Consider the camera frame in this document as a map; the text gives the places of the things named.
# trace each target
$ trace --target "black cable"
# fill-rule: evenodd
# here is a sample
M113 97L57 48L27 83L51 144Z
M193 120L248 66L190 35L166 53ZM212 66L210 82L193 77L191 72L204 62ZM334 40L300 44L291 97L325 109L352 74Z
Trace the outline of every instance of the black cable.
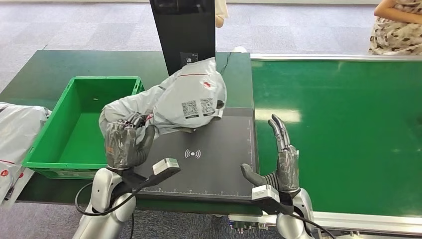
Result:
M305 222L305 223L312 224L312 225L314 225L315 227L317 227L317 228L321 229L321 231L323 231L323 232L327 233L327 234L328 234L328 235L329 235L332 239L336 239L336 238L335 238L335 236L334 236L331 232L329 232L327 229L325 229L325 228L323 228L322 226L320 226L320 225L318 225L318 224L314 223L314 222L313 222L313 221L311 221L311 220L308 220L308 219L306 219L306 218L303 218L303 217L301 217L301 216L297 216L297 215L294 215L294 214L289 214L289 216L294 217L294 218L296 218L296 219L299 219L299 220L301 220L301 221L303 221L303 222Z
M132 228L130 229L130 237L129 237L129 239L132 239L132 237L133 237L133 230L134 230L134 228L135 228L135 216L132 213Z
M76 210L77 210L78 212L80 212L82 215L85 215L85 216L91 216L91 217L105 216L105 215L107 215L107 214L109 214L109 213L112 213L112 212L116 211L118 208L120 208L121 206L123 206L125 203L129 202L129 200L130 200L131 198L133 198L133 197L135 196L135 194L136 194L136 193L138 193L139 191L141 191L141 189L143 189L144 187L146 187L148 183L149 183L149 181L148 181L148 180L146 180L146 181L142 182L142 183L139 185L139 187L138 187L138 188L136 188L136 189L135 189L135 191L133 191L133 192L132 192L132 195L130 195L130 196L129 196L128 198L126 198L126 199L125 199L122 203L120 203L119 205L115 206L114 208L111 208L111 209L109 209L109 210L107 210L107 211L104 211L104 212L102 212L102 213L87 213L87 212L85 212L83 209L81 209L81 207L79 206L78 199L79 199L79 194L80 194L80 193L81 193L81 192L82 192L85 188L87 188L88 186L92 185L92 182L91 182L91 183L89 183L89 184L87 184L87 185L83 186L83 187L79 190L79 192L76 194L76 197L75 197L75 207L76 207Z
M226 61L226 63L225 63L225 65L223 66L223 68L221 69L221 71L220 71L220 74L222 75L223 74L223 72L225 71L225 69L227 68L227 65L228 65L228 60L229 60L229 58L230 58L230 56L231 56L231 54L232 54L233 52L230 52L228 55L227 55L227 61Z

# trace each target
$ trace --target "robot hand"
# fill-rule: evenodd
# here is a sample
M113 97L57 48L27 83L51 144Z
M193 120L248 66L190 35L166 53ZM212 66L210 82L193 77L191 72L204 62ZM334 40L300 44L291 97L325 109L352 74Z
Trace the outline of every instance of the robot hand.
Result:
M148 126L141 143L136 145L136 130L145 127L148 115L133 112L107 125L105 154L112 169L128 169L144 163L154 140L155 128Z
M269 184L279 192L295 192L299 190L299 151L290 144L287 129L279 117L272 114L268 124L273 128L276 138L277 169L266 176L260 176L248 164L242 164L240 168L243 176L255 186Z

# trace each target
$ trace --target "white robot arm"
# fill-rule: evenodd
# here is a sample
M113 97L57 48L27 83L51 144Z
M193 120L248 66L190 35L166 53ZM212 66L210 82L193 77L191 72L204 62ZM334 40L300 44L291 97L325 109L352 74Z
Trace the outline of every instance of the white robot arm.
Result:
M154 186L180 171L176 159L165 158L153 165L153 174L145 178L133 168L145 162L154 139L153 126L146 129L136 145L136 129L145 126L145 115L132 113L110 123L105 135L107 168L101 168L93 182L84 186L75 198L76 209L83 214L73 239L117 239L136 207L135 194ZM92 185L88 207L79 207L80 192Z
M299 151L290 144L283 121L272 114L268 124L277 143L276 171L260 176L247 164L240 167L243 176L256 186L252 189L252 202L269 215L277 215L277 230L285 239L312 239L314 226L335 238L313 222L311 199L307 191L299 187Z

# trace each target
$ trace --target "green tray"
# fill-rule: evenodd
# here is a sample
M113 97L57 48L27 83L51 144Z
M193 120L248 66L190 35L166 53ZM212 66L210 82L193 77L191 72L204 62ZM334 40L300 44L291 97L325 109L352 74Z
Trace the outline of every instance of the green tray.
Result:
M139 77L74 77L23 166L48 178L90 179L106 166L98 119L104 105L144 90Z

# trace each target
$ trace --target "white plastic bag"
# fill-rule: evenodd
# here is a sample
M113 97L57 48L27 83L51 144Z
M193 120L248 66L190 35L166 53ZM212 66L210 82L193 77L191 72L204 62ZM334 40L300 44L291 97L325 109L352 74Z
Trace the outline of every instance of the white plastic bag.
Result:
M32 176L33 171L21 167L21 164L50 113L44 107L0 103L0 203L2 206L7 204L7 207L10 207Z
M131 112L150 114L146 126L154 125L158 134L189 131L220 118L226 105L227 90L216 70L215 58L185 65L160 85L104 106L99 125L103 135L110 122ZM137 143L145 127L137 130Z

